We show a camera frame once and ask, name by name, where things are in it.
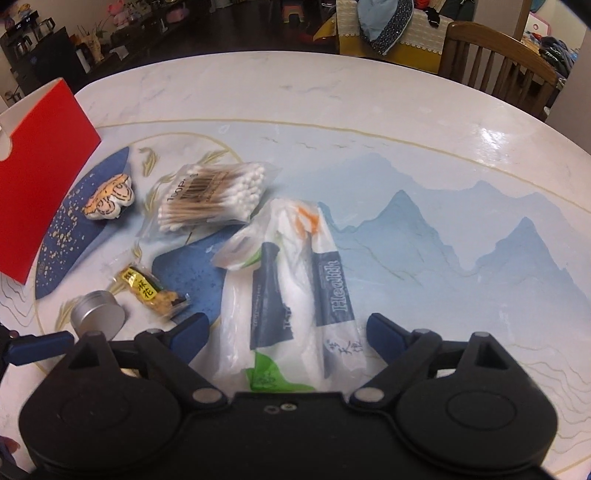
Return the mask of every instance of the wall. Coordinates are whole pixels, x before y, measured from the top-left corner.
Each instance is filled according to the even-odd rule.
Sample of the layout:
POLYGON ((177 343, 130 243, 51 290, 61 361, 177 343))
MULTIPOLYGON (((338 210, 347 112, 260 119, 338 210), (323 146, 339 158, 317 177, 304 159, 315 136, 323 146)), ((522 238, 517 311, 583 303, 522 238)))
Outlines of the wall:
MULTIPOLYGON (((107 6, 113 0, 27 0, 33 10, 39 12, 39 19, 44 20, 52 17, 56 23, 56 29, 65 27, 69 35, 78 32, 78 25, 87 30, 94 28, 95 23, 104 20, 109 16, 107 6)), ((113 23, 109 20, 105 29, 112 31, 113 23)), ((0 35, 4 34, 4 26, 0 26, 0 35)), ((10 72, 10 64, 4 52, 0 50, 0 95, 7 90, 14 90, 17 83, 10 72)))
POLYGON ((512 37, 522 5, 523 2, 517 0, 478 0, 474 22, 512 37))
POLYGON ((570 48, 579 48, 587 31, 581 22, 560 0, 546 0, 536 14, 552 27, 552 36, 563 40, 570 48))
POLYGON ((591 33, 587 33, 581 46, 579 59, 574 64, 564 90, 552 106, 546 124, 558 130, 565 137, 591 154, 591 96, 582 95, 589 91, 591 76, 591 33))

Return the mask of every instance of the pink toy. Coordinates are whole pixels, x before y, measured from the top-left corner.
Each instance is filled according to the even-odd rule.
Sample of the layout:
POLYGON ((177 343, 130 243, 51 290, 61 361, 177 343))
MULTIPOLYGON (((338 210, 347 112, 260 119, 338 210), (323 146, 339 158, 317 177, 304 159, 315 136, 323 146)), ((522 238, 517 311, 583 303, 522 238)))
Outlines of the pink toy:
POLYGON ((127 10, 125 9, 125 4, 123 3, 123 0, 119 0, 114 4, 110 4, 107 8, 107 11, 113 17, 113 23, 117 27, 117 30, 125 28, 129 25, 129 22, 127 20, 127 10))

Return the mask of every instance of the tin lid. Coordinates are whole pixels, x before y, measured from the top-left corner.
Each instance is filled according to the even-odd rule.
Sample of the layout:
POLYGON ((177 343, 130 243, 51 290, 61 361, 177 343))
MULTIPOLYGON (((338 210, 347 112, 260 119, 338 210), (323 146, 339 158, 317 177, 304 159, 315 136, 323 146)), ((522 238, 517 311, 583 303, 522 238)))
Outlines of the tin lid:
POLYGON ((74 305, 70 322, 78 337, 95 330, 112 340, 125 323, 125 310, 111 292, 93 291, 74 305))

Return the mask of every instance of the cotton swab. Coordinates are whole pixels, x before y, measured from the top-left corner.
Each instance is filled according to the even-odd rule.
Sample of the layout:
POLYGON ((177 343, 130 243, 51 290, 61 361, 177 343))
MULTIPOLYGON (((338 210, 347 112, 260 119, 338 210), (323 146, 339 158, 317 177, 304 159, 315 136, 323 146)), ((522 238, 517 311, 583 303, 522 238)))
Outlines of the cotton swab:
POLYGON ((201 222, 247 222, 261 201, 267 169, 261 163, 200 166, 164 195, 158 208, 158 229, 176 231, 201 222))

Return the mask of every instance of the wooden chair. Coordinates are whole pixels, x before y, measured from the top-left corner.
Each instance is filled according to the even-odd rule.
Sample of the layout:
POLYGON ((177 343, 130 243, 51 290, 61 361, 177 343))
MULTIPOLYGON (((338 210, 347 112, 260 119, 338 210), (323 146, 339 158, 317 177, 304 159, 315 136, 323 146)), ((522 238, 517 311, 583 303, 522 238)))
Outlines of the wooden chair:
POLYGON ((490 50, 482 80, 481 92, 486 92, 495 56, 504 57, 492 95, 515 105, 539 118, 558 82, 558 74, 535 52, 514 38, 474 22, 452 22, 447 28, 439 76, 463 83, 470 45, 478 46, 467 85, 476 88, 476 80, 482 62, 483 49, 490 50), (521 80, 522 67, 525 76, 521 80), (534 75, 543 80, 543 85, 532 100, 530 87, 534 75))

